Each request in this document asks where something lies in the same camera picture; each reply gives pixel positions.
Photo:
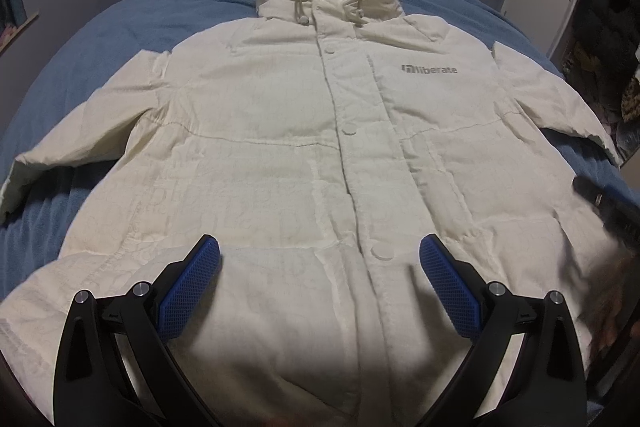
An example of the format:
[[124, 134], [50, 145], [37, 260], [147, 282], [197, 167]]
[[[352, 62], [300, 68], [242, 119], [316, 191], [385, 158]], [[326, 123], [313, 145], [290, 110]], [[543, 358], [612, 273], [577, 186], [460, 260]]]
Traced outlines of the cream hooded puffer jacket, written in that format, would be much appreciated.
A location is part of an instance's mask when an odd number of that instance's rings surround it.
[[172, 351], [232, 425], [411, 426], [465, 354], [419, 265], [436, 234], [514, 293], [588, 294], [620, 244], [547, 130], [614, 145], [562, 78], [398, 0], [256, 0], [142, 51], [17, 155], [1, 210], [53, 167], [108, 160], [58, 259], [2, 301], [40, 411], [73, 295], [152, 280], [203, 235], [224, 261]]

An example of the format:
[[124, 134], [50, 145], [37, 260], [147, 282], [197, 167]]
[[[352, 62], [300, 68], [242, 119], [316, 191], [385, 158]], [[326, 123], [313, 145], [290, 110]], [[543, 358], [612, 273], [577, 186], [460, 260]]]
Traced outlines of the dark clothes hanging right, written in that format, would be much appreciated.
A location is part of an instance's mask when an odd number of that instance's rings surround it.
[[578, 0], [562, 72], [631, 158], [639, 150], [639, 0]]

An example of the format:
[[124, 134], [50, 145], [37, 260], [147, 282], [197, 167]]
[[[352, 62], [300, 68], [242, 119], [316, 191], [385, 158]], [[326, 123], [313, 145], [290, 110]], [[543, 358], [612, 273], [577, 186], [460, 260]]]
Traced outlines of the blue bed blanket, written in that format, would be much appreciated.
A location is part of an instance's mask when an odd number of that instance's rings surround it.
[[408, 303], [434, 234], [576, 303], [618, 248], [574, 176], [639, 195], [588, 105], [480, 0], [125, 0], [1, 154], [4, 315], [152, 282], [203, 235], [224, 291]]

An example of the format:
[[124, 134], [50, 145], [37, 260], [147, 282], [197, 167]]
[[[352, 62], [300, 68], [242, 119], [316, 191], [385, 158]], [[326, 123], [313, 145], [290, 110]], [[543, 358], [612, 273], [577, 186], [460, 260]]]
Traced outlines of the wooden window sill shelf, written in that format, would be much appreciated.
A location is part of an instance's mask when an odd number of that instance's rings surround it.
[[14, 41], [27, 28], [32, 26], [32, 23], [39, 17], [39, 15], [40, 15], [39, 12], [32, 13], [32, 15], [29, 15], [29, 17], [27, 17], [24, 23], [22, 23], [20, 26], [10, 25], [8, 28], [2, 31], [1, 39], [0, 39], [0, 54], [3, 54], [4, 52], [6, 52], [6, 50], [9, 49], [10, 46], [12, 46], [12, 43], [14, 43]]

